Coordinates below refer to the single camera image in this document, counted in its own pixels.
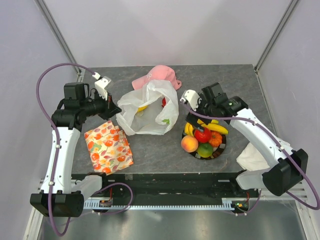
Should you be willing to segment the fake banana bunch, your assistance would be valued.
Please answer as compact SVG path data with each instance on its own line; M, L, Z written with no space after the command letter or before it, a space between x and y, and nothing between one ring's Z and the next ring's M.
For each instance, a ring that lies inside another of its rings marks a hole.
M215 131L222 135L227 135L229 133L229 131L225 127L219 125L219 122L215 119L211 120L209 124L205 124L202 120L198 119L197 123L200 124L202 127L209 129L210 131ZM192 137L194 136L194 128L188 122L184 126L184 133Z

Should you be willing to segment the fake red apple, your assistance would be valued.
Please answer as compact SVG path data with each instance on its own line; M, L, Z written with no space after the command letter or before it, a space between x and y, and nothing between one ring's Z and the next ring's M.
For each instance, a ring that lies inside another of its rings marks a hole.
M205 127L203 131L196 129L194 131L194 137L199 143L207 143L211 139L212 134L211 131Z

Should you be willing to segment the fake orange mini pumpkin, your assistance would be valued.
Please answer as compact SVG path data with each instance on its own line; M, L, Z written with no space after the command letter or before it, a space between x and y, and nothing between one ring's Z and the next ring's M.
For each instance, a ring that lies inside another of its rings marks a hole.
M222 135L217 131L211 131L211 138L208 143L212 147L217 148L222 143Z

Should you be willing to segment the fake peach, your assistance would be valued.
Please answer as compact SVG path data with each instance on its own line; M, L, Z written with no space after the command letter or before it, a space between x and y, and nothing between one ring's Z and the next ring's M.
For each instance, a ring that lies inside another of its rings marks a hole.
M198 149L199 143L195 137L186 135L182 138L180 145L185 152L192 153Z

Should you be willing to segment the fake yellow lemon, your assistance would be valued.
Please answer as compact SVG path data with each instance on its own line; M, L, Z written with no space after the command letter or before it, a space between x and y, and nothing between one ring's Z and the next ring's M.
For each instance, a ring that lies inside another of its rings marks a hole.
M208 143L200 143L197 148L197 153L201 158L209 158L214 152L214 148Z

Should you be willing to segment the white plastic bag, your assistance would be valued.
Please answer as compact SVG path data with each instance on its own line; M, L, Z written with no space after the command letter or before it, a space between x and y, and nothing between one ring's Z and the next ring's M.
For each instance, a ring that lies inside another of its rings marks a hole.
M177 91L167 80L151 80L123 95L117 104L121 113L116 115L116 121L128 136L162 136L173 128L179 117ZM143 106L148 107L138 112Z

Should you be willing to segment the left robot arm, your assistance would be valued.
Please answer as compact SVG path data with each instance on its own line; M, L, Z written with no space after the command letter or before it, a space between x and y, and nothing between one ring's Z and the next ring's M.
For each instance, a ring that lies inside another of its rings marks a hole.
M79 217L85 201L93 194L106 196L110 185L103 173L89 173L72 186L72 166L82 126L91 116L109 120L121 112L107 92L110 80L103 78L94 83L94 97L87 83L64 85L64 98L49 118L55 125L49 164L39 193L30 196L30 204L45 217Z

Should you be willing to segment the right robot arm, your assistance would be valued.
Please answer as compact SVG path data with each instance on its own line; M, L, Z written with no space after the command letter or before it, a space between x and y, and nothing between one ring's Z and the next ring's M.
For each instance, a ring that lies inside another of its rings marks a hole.
M180 98L187 106L186 121L197 130L203 131L197 121L224 120L238 130L257 149L268 164L268 168L238 173L229 184L229 191L235 197L242 196L249 189L266 188L275 196L281 196L300 181L306 173L308 154L294 150L277 138L255 116L240 97L228 97L219 83L202 88L198 93L187 89Z

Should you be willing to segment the fake red pomegranate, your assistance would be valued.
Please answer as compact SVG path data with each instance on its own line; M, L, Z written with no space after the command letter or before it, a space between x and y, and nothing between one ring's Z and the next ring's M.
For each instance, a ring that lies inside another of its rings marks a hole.
M166 102L166 98L164 97L161 101L161 106L164 108L166 106L167 102Z

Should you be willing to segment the white folded towel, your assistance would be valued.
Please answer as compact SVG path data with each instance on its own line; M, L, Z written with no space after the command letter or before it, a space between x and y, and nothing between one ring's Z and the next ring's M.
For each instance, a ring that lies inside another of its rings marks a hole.
M262 154L249 142L241 154L236 158L236 162L247 171L258 171L268 169L270 166Z

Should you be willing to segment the pink baseball cap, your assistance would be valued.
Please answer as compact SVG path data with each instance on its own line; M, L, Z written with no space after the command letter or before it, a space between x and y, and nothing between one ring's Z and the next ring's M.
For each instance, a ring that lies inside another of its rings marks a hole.
M133 80L131 84L134 90L138 90L151 80L169 81L175 90L182 86L182 82L176 77L176 72L166 65L154 66L146 75Z

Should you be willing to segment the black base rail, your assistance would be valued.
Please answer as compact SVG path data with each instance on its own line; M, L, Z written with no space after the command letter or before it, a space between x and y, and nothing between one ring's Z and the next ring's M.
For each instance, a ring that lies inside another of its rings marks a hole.
M236 184L237 173L118 173L102 177L102 186L112 183L125 183L138 195L155 196L160 194L203 195L213 199L256 198L259 191L243 190Z

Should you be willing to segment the left aluminium frame post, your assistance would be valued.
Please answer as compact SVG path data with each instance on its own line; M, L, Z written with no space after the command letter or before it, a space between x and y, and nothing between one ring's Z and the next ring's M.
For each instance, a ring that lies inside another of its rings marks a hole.
M46 20L48 26L50 27L54 37L56 38L57 42L59 43L62 51L64 52L67 60L70 63L76 64L77 61L74 57L74 55L71 52L71 49L69 48L61 30L59 29L51 11L49 10L49 7L47 6L46 2L44 0L35 0L34 1L39 8L40 12L42 13L44 19Z

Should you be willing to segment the aluminium frame post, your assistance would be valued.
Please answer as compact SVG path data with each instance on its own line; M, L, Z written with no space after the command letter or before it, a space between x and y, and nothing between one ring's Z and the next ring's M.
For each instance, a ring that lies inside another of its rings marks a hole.
M71 52L71 49L69 48L61 30L59 29L51 11L49 10L49 7L47 6L46 2L44 0L35 0L34 1L39 8L40 12L42 13L44 19L46 20L48 26L50 27L54 37L56 38L57 42L59 43L62 51L64 52L67 60L70 63L76 64L77 61L74 57L74 55Z
M256 65L254 66L254 70L256 73L259 72L259 70L263 66L264 62L266 61L268 55L271 53L278 38L280 37L281 33L285 29L287 23L289 22L292 14L294 13L294 11L297 8L299 3L300 3L300 0L290 0L289 1L288 6L286 7L286 9L285 9L282 17L280 18L275 30L273 31L269 41L267 42L261 56L259 57Z

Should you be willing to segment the right aluminium frame post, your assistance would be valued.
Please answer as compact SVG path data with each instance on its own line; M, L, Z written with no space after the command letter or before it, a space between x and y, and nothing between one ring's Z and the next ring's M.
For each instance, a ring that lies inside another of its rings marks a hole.
M280 37L281 33L285 29L287 23L289 22L292 14L294 13L294 11L297 8L299 3L300 3L300 0L290 0L289 1L288 6L286 7L286 9L285 9L282 17L280 18L275 30L273 31L269 41L267 42L261 56L259 57L256 65L254 66L254 70L256 73L259 72L259 70L263 66L264 62L266 61L268 55L271 53L278 38Z

